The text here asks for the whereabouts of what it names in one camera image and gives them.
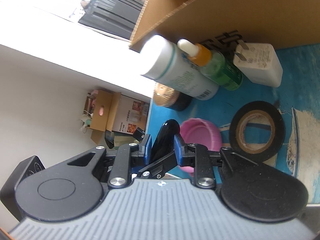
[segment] black electrical tape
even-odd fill
[[[271,134],[264,147],[254,149],[246,143],[244,130],[251,119],[260,116],[269,120]],[[253,101],[241,107],[233,117],[229,129],[229,141],[233,150],[255,162],[264,162],[276,155],[284,142],[284,136],[285,126],[281,114],[265,101]]]

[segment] green bottle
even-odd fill
[[[210,51],[201,44],[192,44],[181,39],[178,47],[189,54],[189,59],[197,64],[200,72],[227,90],[238,89],[243,81],[242,72],[220,52]]]

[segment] gray ribbed plate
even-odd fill
[[[212,190],[188,179],[135,179],[109,192],[89,214],[63,223],[23,220],[15,240],[308,240],[315,235],[297,219],[257,223],[228,210]]]

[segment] pink object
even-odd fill
[[[212,122],[200,118],[184,121],[180,125],[180,135],[185,143],[199,143],[205,145],[210,151],[219,151],[222,146],[219,129]],[[179,168],[188,173],[194,172],[194,168],[189,166]]]
[[[99,115],[103,116],[103,112],[104,112],[104,106],[101,106],[99,109]]]

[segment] product box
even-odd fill
[[[154,34],[221,51],[239,39],[275,49],[318,43],[319,8],[320,0],[146,0],[131,48],[140,51]]]
[[[91,139],[98,144],[103,132],[106,132],[106,138],[111,142],[114,137],[113,132],[118,132],[117,135],[120,132],[130,136],[138,127],[145,130],[148,111],[149,103],[121,95],[121,93],[99,90],[89,127],[92,129]]]
[[[133,134],[140,127],[145,130],[149,104],[114,93],[106,130]]]

